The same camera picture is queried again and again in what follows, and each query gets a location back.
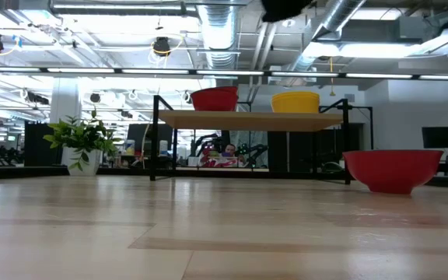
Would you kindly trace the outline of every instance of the shelf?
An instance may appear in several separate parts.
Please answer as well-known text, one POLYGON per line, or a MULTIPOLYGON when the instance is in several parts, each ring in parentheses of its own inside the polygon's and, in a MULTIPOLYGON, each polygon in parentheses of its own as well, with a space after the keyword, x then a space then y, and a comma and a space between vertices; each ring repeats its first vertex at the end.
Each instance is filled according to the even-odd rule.
POLYGON ((319 131, 340 124, 342 115, 161 110, 159 119, 177 129, 319 131))

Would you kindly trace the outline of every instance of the black metal frame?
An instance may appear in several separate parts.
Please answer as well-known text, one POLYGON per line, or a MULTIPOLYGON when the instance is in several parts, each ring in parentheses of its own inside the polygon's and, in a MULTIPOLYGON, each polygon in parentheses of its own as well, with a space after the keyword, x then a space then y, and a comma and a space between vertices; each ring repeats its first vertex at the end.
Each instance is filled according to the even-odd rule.
MULTIPOLYGON (((207 177, 210 174, 215 174, 215 172, 208 172, 208 171, 198 171, 195 172, 194 170, 177 170, 177 129, 174 128, 173 130, 173 151, 172 151, 172 170, 169 170, 169 172, 167 172, 167 170, 157 170, 157 163, 158 163, 158 125, 159 125, 159 111, 160 111, 160 103, 162 103, 168 110, 173 110, 173 108, 161 97, 161 96, 154 96, 153 97, 153 125, 152 125, 152 154, 151 154, 151 165, 150 165, 150 170, 149 170, 149 179, 151 181, 156 180, 156 176, 160 175, 160 176, 167 176, 170 175, 172 177, 175 176, 187 176, 187 175, 191 175, 191 176, 202 176, 202 177, 207 177)), ((245 104, 247 104, 250 107, 250 111, 251 111, 251 103, 245 102, 245 104)), ((343 145, 343 151, 346 152, 348 151, 348 148, 350 147, 350 129, 349 129, 349 120, 348 120, 348 111, 351 110, 352 108, 355 107, 351 107, 350 105, 348 105, 348 100, 347 99, 341 99, 333 104, 331 104, 330 106, 327 107, 320 107, 320 113, 326 113, 327 111, 329 111, 330 109, 333 108, 337 108, 343 111, 343 128, 342 128, 342 133, 344 134, 344 145, 343 145)), ((370 109, 371 112, 371 120, 373 119, 373 109, 370 109)), ((373 130, 371 129, 371 139, 373 142, 373 130)), ((312 149, 313 149, 313 172, 311 174, 306 174, 305 177, 306 179, 318 179, 318 180, 339 180, 341 179, 339 176, 332 176, 330 177, 329 174, 320 174, 317 172, 317 145, 316 142, 313 142, 312 145, 312 149)), ((219 176, 225 176, 225 177, 235 177, 235 178, 243 178, 243 177, 254 177, 255 174, 251 174, 254 173, 253 170, 252 172, 233 172, 233 171, 219 171, 219 176)), ((258 177, 267 177, 267 178, 288 178, 288 175, 283 174, 283 173, 279 173, 279 174, 275 174, 275 173, 268 173, 267 176, 265 176, 264 173, 256 173, 258 177)), ((297 178, 298 176, 291 174, 291 178, 297 178)), ((345 180, 345 184, 349 185, 351 180, 352 180, 352 176, 350 175, 349 171, 347 168, 345 168, 345 175, 343 176, 343 179, 345 180)))

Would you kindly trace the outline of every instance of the monitor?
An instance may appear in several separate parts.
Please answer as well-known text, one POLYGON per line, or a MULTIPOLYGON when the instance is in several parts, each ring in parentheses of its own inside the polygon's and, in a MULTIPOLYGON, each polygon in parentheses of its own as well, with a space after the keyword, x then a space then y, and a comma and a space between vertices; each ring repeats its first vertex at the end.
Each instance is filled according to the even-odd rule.
POLYGON ((448 127, 422 128, 425 149, 448 148, 448 127))

